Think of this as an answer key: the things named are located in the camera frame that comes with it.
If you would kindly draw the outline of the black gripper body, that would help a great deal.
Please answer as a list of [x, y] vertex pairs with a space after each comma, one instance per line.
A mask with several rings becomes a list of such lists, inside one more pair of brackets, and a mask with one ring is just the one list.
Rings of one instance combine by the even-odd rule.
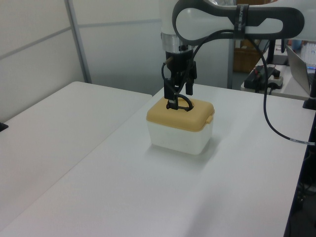
[[167, 68], [172, 74], [185, 72], [188, 63], [192, 59], [193, 50], [182, 51], [180, 53], [165, 52], [166, 59], [172, 57], [173, 59], [167, 64]]

